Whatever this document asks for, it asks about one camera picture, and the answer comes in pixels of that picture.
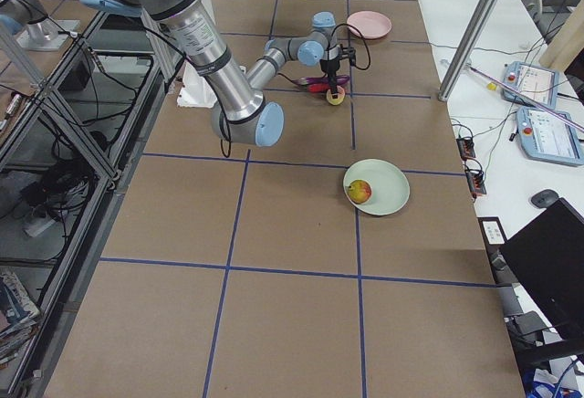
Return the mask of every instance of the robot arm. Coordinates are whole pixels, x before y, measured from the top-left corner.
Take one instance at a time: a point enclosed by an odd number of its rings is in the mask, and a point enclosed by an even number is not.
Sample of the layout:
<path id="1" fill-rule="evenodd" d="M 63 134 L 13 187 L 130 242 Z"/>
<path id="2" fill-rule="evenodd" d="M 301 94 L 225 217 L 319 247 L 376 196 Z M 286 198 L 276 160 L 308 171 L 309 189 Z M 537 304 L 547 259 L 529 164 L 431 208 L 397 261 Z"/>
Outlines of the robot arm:
<path id="1" fill-rule="evenodd" d="M 333 61 L 339 58 L 337 39 L 332 34 L 335 22 L 329 13 L 315 16 L 314 30 L 308 37 L 269 42 L 266 53 L 246 76 L 206 13 L 202 0 L 80 1 L 123 16 L 139 16 L 143 8 L 154 21 L 165 25 L 217 97 L 218 104 L 212 113 L 215 133 L 233 142 L 271 146 L 278 141 L 284 113 L 277 103 L 266 102 L 261 89 L 287 61 L 298 59 L 307 65 L 321 61 L 322 67 L 327 58 Z M 331 69 L 334 65 L 328 63 L 326 68 L 334 72 Z"/>
<path id="2" fill-rule="evenodd" d="M 30 38 L 46 43 L 58 35 L 58 28 L 48 19 L 39 0 L 0 0 L 0 22 L 15 35 L 26 27 Z"/>

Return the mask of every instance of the plate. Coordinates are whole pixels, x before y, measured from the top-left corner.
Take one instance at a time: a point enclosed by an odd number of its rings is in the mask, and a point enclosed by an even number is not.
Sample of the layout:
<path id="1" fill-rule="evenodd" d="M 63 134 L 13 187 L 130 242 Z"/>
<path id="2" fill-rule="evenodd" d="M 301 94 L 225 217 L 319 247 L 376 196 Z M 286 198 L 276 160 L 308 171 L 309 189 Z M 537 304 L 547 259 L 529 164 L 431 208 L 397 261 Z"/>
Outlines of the plate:
<path id="1" fill-rule="evenodd" d="M 391 21 L 386 15 L 378 12 L 356 12 L 347 19 L 347 24 L 355 26 L 365 39 L 379 39 L 391 31 Z M 359 36 L 354 28 L 349 27 L 350 32 Z"/>
<path id="2" fill-rule="evenodd" d="M 380 159 L 364 159 L 353 163 L 343 178 L 343 190 L 357 179 L 367 181 L 371 187 L 371 197 L 364 204 L 355 204 L 361 211 L 371 215 L 393 214 L 410 198 L 410 184 L 405 174 L 392 163 Z"/>

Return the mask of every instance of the pink plate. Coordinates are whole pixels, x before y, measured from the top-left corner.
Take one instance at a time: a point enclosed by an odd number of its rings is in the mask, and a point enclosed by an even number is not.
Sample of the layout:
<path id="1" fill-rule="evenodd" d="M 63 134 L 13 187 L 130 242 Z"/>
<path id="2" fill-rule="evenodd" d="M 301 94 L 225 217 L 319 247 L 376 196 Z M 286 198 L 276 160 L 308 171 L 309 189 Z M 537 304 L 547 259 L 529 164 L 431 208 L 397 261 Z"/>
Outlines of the pink plate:
<path id="1" fill-rule="evenodd" d="M 390 19 L 377 12 L 366 11 L 353 13 L 347 19 L 347 24 L 357 28 L 366 39 L 379 39 L 391 31 Z M 359 36 L 359 33 L 355 29 L 349 29 L 353 35 Z"/>

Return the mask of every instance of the apple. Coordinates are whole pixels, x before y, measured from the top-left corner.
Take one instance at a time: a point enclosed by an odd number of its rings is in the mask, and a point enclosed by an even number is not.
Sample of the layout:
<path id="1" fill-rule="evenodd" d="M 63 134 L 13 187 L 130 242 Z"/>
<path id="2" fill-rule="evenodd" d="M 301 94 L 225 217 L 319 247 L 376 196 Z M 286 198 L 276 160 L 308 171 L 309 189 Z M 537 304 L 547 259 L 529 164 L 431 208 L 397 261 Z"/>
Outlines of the apple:
<path id="1" fill-rule="evenodd" d="M 364 204 L 371 197 L 371 187 L 366 181 L 357 179 L 347 187 L 347 196 L 356 204 Z"/>

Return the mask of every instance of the green plate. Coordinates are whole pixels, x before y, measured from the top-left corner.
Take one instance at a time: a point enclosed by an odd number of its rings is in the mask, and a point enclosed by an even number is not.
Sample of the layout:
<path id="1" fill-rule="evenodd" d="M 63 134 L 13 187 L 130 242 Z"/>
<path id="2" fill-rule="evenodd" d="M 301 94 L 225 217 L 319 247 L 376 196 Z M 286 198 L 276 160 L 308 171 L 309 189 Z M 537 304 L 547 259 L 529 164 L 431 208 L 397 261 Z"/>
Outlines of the green plate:
<path id="1" fill-rule="evenodd" d="M 371 197 L 364 204 L 354 204 L 367 214 L 388 215 L 393 214 L 408 201 L 410 197 L 410 184 L 405 174 L 392 163 L 380 159 L 364 159 L 353 163 L 343 178 L 343 190 L 347 195 L 347 187 L 351 182 L 361 179 L 369 183 Z"/>

